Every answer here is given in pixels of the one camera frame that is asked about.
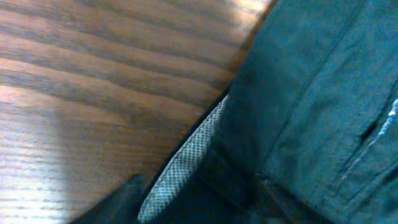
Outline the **black shorts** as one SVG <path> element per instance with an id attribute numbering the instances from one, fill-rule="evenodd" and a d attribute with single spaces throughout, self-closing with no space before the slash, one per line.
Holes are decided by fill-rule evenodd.
<path id="1" fill-rule="evenodd" d="M 279 1 L 148 190 L 77 223 L 396 223 L 397 2 Z"/>

